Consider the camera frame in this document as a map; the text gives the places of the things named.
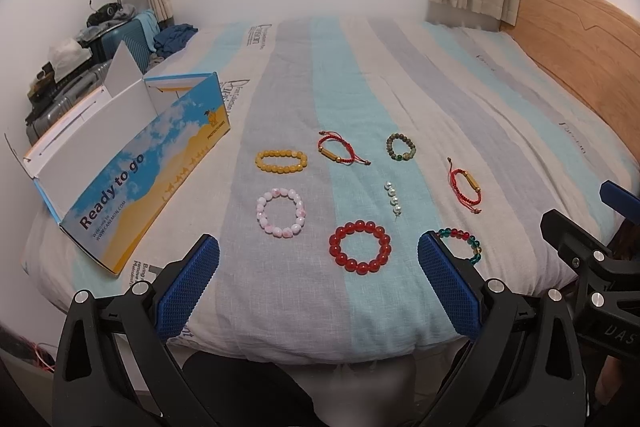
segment blue gripper pad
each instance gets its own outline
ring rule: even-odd
[[[158,301],[156,308],[156,333],[163,342],[180,335],[218,268],[220,247],[216,238],[210,235],[203,236],[187,254],[185,261],[180,273]]]
[[[612,181],[606,181],[600,186],[600,199],[634,225],[640,225],[640,199],[631,192]]]
[[[480,302],[454,266],[453,255],[449,252],[447,256],[442,248],[446,249],[429,232],[423,233],[418,241],[418,262],[455,330],[475,342],[481,328]]]

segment striped bedsheet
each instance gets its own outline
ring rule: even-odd
[[[456,336],[417,262],[423,232],[471,231],[482,242],[483,277],[535,294],[572,279],[542,239],[542,214],[557,208],[606,243],[622,218],[600,202],[600,184],[639,188],[638,163],[613,131],[505,34],[358,17],[234,23],[201,30],[148,75],[197,71],[219,73],[232,129],[118,279],[79,253],[44,211],[36,217],[24,265],[58,306],[82,288],[104,296],[152,280],[206,232],[220,241],[220,267],[176,343],[282,363],[384,359]],[[319,155],[322,129],[340,132],[372,164]],[[416,144],[415,160],[390,160],[385,141],[395,132]],[[308,167],[262,172],[254,158],[265,149],[302,150]],[[481,214],[452,193],[448,156],[481,185]],[[386,181],[398,190],[398,219]],[[295,188],[305,201],[306,224],[293,239],[274,239],[255,220],[256,199],[272,187]],[[279,201],[267,210],[287,226],[292,205]],[[328,253],[336,226],[357,219],[392,238],[389,263],[366,277]],[[448,244],[470,257],[463,241]],[[378,245],[355,234],[343,249],[368,261]]]

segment green and red beaded bracelet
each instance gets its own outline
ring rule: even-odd
[[[482,248],[480,247],[480,241],[476,239],[475,235],[471,235],[469,232],[465,232],[464,230],[458,230],[458,229],[439,229],[436,232],[436,235],[439,238],[456,237],[458,239],[463,239],[469,245],[471,245],[471,248],[474,251],[474,256],[471,259],[469,259],[469,262],[471,264],[476,264],[478,261],[480,261],[480,259],[482,259],[482,256],[480,255],[482,252]]]

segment cardboard box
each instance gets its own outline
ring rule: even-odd
[[[143,79],[121,43],[104,86],[14,155],[60,228],[117,275],[229,128],[217,74]]]

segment red string bracelet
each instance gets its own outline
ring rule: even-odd
[[[455,192],[458,201],[460,202],[460,204],[466,206],[466,208],[471,210],[471,212],[473,212],[474,214],[480,214],[482,210],[480,210],[480,208],[474,208],[476,205],[480,204],[480,201],[482,201],[480,185],[476,183],[474,177],[467,171],[464,171],[463,169],[453,170],[453,163],[451,162],[451,158],[447,158],[447,160],[449,161],[449,185],[453,189],[453,192]],[[466,181],[469,183],[469,185],[471,185],[471,188],[476,191],[476,194],[478,195],[477,200],[470,200],[464,194],[462,194],[462,192],[460,192],[458,184],[456,183],[456,174],[462,174],[466,178]]]
[[[332,160],[332,161],[334,161],[336,163],[352,164],[354,162],[357,162],[357,163],[362,163],[364,165],[371,165],[370,161],[363,160],[362,158],[360,158],[360,156],[358,156],[355,152],[353,152],[353,147],[351,147],[351,144],[349,142],[347,142],[347,140],[345,140],[338,133],[336,133],[334,131],[320,131],[319,134],[322,136],[322,138],[318,140],[318,152],[321,153],[322,155],[326,156],[330,160]],[[344,145],[344,148],[347,149],[347,152],[349,153],[351,158],[348,158],[348,159],[347,158],[340,158],[340,156],[335,155],[331,151],[329,151],[329,150],[325,149],[324,147],[322,147],[322,144],[327,140],[335,140],[337,142],[340,142],[342,145]]]

